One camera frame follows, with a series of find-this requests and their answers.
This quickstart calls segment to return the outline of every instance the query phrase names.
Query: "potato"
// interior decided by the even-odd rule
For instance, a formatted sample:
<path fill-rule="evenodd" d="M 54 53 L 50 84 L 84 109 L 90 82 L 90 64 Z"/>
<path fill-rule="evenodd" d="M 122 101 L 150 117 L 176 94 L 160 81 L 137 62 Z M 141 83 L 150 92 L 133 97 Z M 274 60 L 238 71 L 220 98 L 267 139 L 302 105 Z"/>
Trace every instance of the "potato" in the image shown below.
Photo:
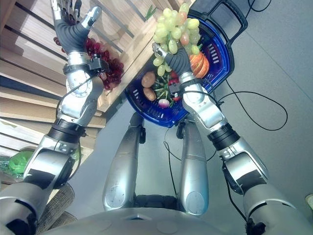
<path fill-rule="evenodd" d="M 151 88 L 144 88 L 143 93 L 145 94 L 145 97 L 150 101 L 154 101 L 157 97 L 156 93 Z"/>
<path fill-rule="evenodd" d="M 143 87 L 149 88 L 156 82 L 156 75 L 154 72 L 146 72 L 146 74 L 141 79 L 141 85 Z"/>

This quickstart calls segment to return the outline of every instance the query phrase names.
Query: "plastic basket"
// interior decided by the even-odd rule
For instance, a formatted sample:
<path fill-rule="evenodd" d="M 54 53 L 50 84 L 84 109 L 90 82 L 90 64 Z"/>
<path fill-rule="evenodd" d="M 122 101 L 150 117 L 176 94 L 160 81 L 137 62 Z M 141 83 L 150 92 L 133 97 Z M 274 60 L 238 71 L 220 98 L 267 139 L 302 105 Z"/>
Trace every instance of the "plastic basket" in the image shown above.
<path fill-rule="evenodd" d="M 229 39 L 223 29 L 211 18 L 212 13 L 221 5 L 228 7 L 237 17 L 241 24 L 239 31 Z M 203 87 L 211 92 L 211 86 L 219 86 L 234 70 L 234 57 L 231 48 L 232 42 L 246 29 L 247 22 L 238 7 L 229 0 L 219 1 L 209 13 L 199 13 L 190 10 L 188 17 L 197 18 L 200 21 L 200 42 L 203 44 L 202 52 L 210 63 L 208 74 L 203 78 Z M 219 33 L 222 34 L 226 43 L 223 42 Z M 134 80 L 125 90 L 126 97 L 132 107 L 145 119 L 160 126 L 172 127 L 187 115 L 182 106 L 182 101 L 175 103 L 171 108 L 162 109 L 157 101 L 149 101 L 143 93 L 141 79 L 148 71 L 156 71 L 153 65 L 153 58 L 145 64 Z"/>

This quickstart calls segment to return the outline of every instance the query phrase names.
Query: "green leaf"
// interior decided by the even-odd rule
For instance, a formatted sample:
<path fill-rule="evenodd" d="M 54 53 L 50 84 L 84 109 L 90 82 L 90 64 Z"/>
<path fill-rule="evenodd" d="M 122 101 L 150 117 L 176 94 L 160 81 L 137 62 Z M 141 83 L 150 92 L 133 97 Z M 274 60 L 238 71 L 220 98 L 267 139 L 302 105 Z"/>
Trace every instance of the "green leaf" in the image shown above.
<path fill-rule="evenodd" d="M 147 13 L 147 15 L 146 15 L 146 20 L 148 20 L 155 12 L 156 12 L 156 10 L 157 10 L 157 8 L 155 7 L 153 10 L 153 6 L 151 5 L 150 7 L 149 7 L 149 10 L 148 10 L 148 13 Z"/>

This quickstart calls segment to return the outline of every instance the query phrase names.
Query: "pumpkin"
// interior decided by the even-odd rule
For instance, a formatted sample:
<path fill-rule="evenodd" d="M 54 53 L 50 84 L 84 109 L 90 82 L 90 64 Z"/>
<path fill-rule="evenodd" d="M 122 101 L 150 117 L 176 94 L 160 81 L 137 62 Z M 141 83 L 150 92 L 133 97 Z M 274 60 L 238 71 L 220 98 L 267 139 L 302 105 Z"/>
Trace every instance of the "pumpkin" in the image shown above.
<path fill-rule="evenodd" d="M 190 55 L 189 59 L 191 70 L 196 78 L 203 78 L 209 72 L 209 61 L 202 52 L 198 55 Z"/>

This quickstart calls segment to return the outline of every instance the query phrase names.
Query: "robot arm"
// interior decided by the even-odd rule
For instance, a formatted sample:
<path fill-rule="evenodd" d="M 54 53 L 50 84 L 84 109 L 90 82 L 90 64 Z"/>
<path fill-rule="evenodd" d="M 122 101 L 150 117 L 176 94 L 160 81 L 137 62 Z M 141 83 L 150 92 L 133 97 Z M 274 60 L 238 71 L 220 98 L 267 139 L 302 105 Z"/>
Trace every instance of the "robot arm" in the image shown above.
<path fill-rule="evenodd" d="M 71 154 L 85 136 L 85 127 L 94 116 L 103 83 L 97 76 L 108 65 L 96 55 L 89 59 L 85 41 L 91 26 L 101 13 L 94 7 L 84 19 L 79 19 L 81 1 L 74 11 L 68 0 L 51 0 L 51 8 L 58 39 L 68 54 L 64 67 L 67 94 L 61 99 L 57 116 L 49 133 L 28 162 L 24 180 L 12 184 L 0 193 L 0 223 L 15 234 L 34 234 L 53 189 L 68 180 L 75 160 Z"/>
<path fill-rule="evenodd" d="M 206 133 L 223 161 L 223 172 L 230 187 L 244 195 L 248 235 L 312 234 L 312 226 L 268 181 L 268 170 L 250 145 L 228 123 L 207 91 L 195 79 L 182 48 L 177 56 L 153 49 L 165 58 L 179 76 L 183 106 L 199 130 Z"/>

